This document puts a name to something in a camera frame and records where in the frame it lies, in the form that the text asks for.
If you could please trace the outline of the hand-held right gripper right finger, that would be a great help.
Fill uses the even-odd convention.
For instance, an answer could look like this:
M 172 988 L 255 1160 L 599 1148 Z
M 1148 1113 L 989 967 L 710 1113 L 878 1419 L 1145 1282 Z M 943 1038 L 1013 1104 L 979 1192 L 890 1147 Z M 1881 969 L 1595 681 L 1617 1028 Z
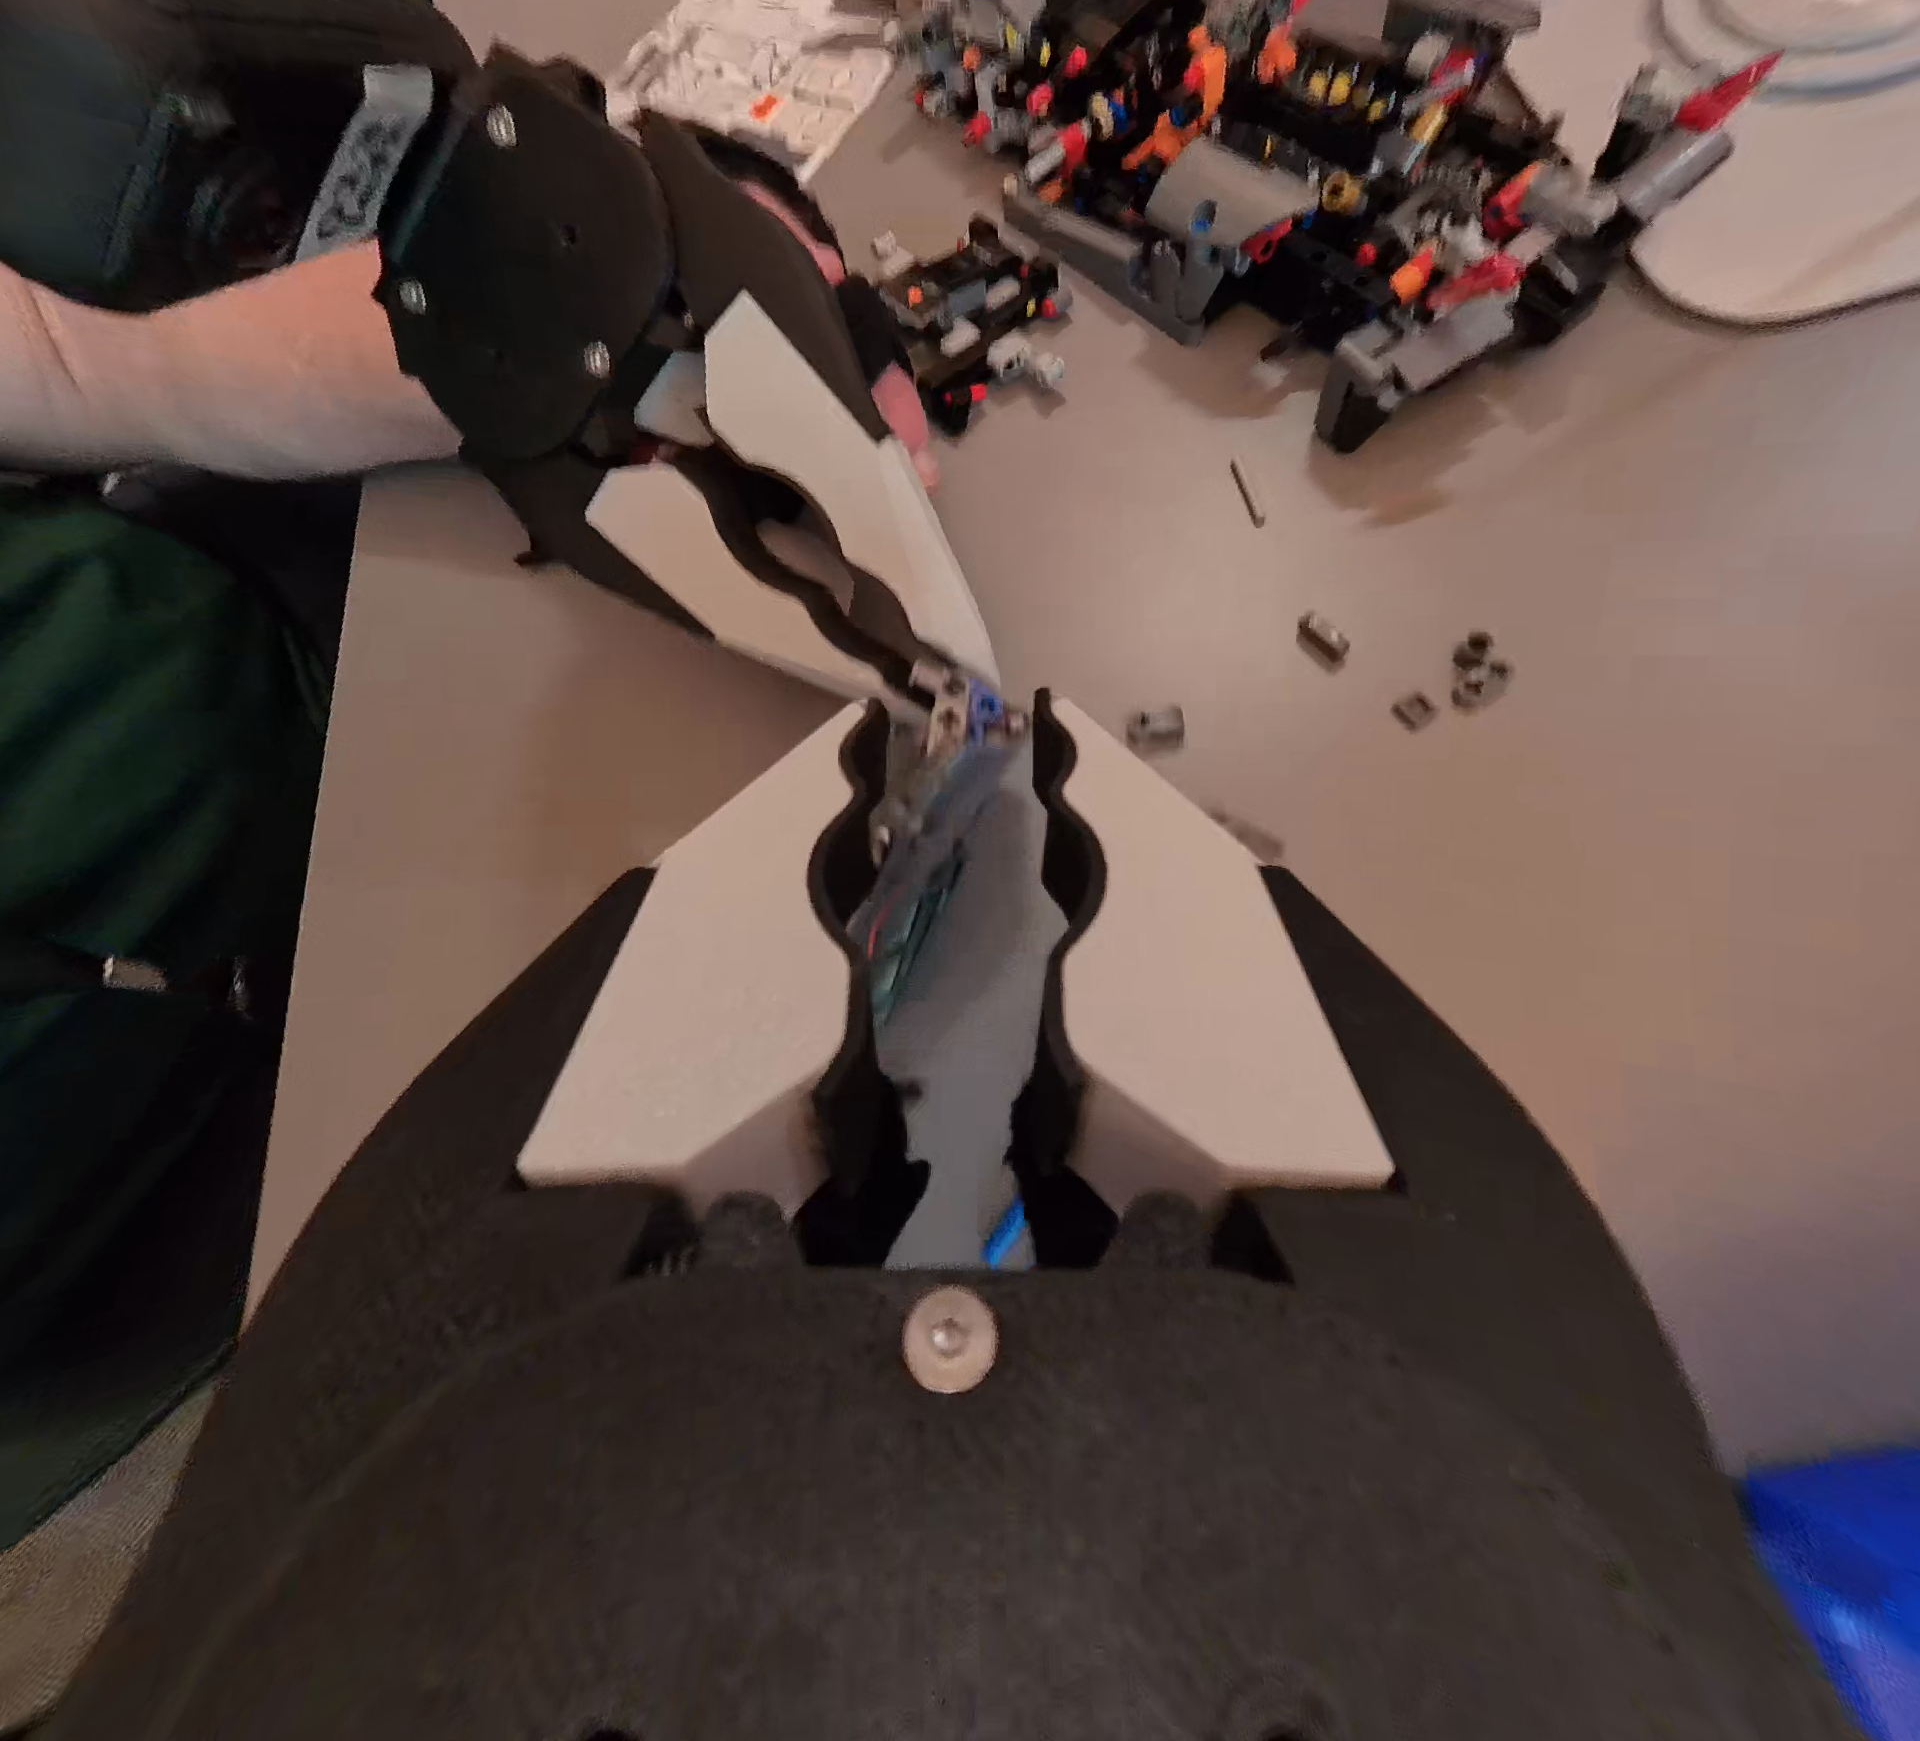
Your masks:
M 1063 921 L 1005 1148 L 1035 1267 L 1090 1270 L 1145 1200 L 1209 1234 L 1255 1194 L 1387 1192 L 1268 868 L 1064 695 L 1037 694 L 1031 754 Z

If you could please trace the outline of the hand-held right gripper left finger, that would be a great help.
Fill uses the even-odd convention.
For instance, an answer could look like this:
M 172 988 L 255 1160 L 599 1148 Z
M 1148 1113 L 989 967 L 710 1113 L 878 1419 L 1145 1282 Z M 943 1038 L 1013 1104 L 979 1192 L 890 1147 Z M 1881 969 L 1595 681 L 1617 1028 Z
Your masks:
M 852 917 L 890 722 L 850 703 L 675 840 L 516 1157 L 530 1188 L 763 1196 L 818 1266 L 878 1267 L 921 1202 Z

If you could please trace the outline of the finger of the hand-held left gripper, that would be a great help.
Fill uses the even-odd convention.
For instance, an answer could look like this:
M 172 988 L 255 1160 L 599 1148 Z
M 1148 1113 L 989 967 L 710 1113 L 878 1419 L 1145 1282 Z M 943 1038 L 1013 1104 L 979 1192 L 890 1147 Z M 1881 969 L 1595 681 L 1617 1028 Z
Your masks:
M 616 467 L 587 528 L 724 650 L 846 700 L 909 703 L 910 666 L 852 629 L 852 570 L 813 519 L 748 519 L 724 538 L 707 496 L 672 461 Z
M 866 433 L 749 293 L 707 328 L 704 370 L 707 420 L 731 457 L 802 493 L 925 650 L 997 686 L 985 620 L 902 443 Z

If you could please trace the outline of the dark grey lego wing assembly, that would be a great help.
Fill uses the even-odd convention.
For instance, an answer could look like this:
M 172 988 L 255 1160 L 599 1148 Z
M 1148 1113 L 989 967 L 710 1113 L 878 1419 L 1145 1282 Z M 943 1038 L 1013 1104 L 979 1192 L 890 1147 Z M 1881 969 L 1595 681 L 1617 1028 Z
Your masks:
M 869 820 L 876 880 L 848 922 L 880 1069 L 923 1189 L 886 1249 L 895 1272 L 982 1270 L 1014 1198 L 1010 1111 L 1035 1057 L 1046 917 L 1022 706 L 958 668 L 912 669 Z

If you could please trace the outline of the person's left forearm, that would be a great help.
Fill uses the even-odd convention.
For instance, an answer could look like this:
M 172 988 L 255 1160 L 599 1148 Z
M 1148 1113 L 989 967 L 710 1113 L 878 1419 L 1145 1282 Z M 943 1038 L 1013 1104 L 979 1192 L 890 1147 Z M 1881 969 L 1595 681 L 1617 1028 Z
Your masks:
M 306 481 L 453 457 L 461 437 L 400 370 L 376 276 L 367 241 L 128 315 L 3 268 L 3 469 Z

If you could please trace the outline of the small black lego assembly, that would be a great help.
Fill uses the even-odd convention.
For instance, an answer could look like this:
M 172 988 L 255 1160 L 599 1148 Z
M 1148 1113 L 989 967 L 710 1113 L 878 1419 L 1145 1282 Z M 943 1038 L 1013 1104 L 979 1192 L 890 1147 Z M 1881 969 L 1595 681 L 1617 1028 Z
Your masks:
M 997 388 L 1063 388 L 1063 357 L 1035 340 L 1035 330 L 1064 320 L 1072 306 L 1055 258 L 1016 249 L 980 214 L 945 255 L 912 257 L 893 233 L 872 239 L 872 255 L 876 293 L 941 434 L 966 433 Z

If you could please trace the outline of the large lego car model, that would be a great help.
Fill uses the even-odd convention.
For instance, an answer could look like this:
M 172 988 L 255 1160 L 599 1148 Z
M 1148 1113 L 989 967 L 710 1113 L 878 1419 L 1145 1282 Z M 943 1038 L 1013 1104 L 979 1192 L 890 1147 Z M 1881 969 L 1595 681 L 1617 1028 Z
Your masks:
M 1368 38 L 1308 1 L 936 0 L 907 53 L 918 108 L 1009 162 L 1021 237 L 1183 344 L 1251 306 L 1322 352 L 1341 454 L 1592 312 L 1785 56 L 1646 61 L 1580 164 L 1506 80 L 1532 0 L 1387 0 Z

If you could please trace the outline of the person's left hand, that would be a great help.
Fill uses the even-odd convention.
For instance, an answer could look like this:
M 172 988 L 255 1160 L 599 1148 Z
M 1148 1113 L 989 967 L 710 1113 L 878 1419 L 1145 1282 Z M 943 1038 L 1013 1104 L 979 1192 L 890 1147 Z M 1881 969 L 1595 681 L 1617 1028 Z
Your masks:
M 876 409 L 907 449 L 925 489 L 935 491 L 941 481 L 938 463 L 930 449 L 923 395 L 899 323 L 878 289 L 869 279 L 846 271 L 841 242 L 829 222 L 809 219 L 802 226 L 822 275 L 835 289 Z

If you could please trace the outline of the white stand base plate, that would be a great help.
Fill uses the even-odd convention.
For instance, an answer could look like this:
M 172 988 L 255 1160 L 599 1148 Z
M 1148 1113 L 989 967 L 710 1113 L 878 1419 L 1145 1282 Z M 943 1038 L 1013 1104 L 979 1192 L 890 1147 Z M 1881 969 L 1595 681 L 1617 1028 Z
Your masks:
M 1783 324 L 1915 286 L 1917 0 L 1532 0 L 1509 73 L 1583 162 L 1644 61 L 1780 61 L 1724 121 L 1731 155 L 1634 244 L 1670 302 Z

